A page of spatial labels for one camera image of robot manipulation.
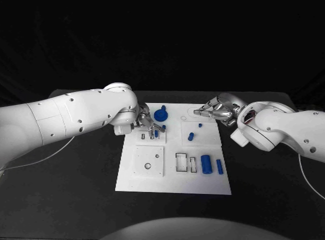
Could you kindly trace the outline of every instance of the cable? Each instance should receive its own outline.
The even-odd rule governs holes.
[[[320,196],[320,198],[325,200],[325,197],[320,195],[320,193],[314,190],[314,188],[311,187],[310,183],[307,182],[307,178],[306,178],[304,173],[303,173],[303,170],[301,170],[301,165],[300,165],[300,173],[301,173],[301,175],[303,175],[303,178],[304,178],[304,181],[306,181],[309,187],[311,188],[311,190],[314,191],[314,193]]]
[[[58,149],[58,151],[60,151],[60,150],[68,145],[68,143],[70,143],[70,141],[73,140],[73,138],[74,138],[74,137],[70,138],[68,142],[67,142],[65,145]],[[9,170],[9,169],[15,169],[15,168],[19,168],[19,167],[30,166],[30,165],[32,165],[32,164],[37,164],[37,163],[42,162],[44,160],[47,160],[54,154],[51,154],[47,158],[38,160],[37,162],[32,162],[32,163],[28,163],[28,164],[19,165],[19,166],[12,166],[12,167],[8,167],[8,168],[4,168],[4,169],[0,169],[0,172],[1,172],[1,171],[5,171],[5,170]]]

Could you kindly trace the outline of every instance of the blue cylinder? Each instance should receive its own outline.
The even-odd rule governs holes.
[[[218,174],[222,174],[222,169],[221,169],[221,160],[217,159],[215,160],[215,163],[217,163],[217,170],[218,170]]]
[[[188,141],[192,141],[194,133],[189,133]]]
[[[168,118],[168,112],[165,111],[165,105],[162,105],[160,109],[153,113],[155,121],[162,122]]]
[[[211,161],[209,161],[209,155],[202,155],[199,157],[201,160],[201,169],[204,174],[212,173],[212,167],[211,167]]]

